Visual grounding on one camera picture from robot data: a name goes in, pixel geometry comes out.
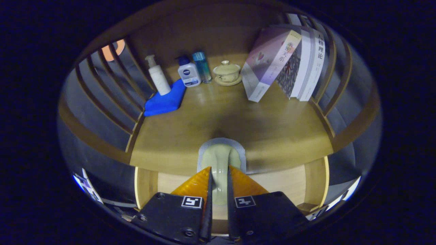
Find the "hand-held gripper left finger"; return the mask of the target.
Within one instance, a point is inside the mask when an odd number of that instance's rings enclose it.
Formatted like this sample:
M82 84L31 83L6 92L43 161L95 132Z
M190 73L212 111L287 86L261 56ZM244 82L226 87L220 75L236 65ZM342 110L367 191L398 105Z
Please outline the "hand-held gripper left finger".
M205 244L211 240L212 170L206 167L171 193L157 192L132 224L166 244Z

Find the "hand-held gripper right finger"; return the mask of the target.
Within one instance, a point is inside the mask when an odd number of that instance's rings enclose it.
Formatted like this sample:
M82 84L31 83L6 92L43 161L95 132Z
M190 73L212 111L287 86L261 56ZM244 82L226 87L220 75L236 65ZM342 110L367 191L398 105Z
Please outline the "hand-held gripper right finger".
M235 243L284 243L308 226L282 191L267 191L233 166L227 181L228 230Z

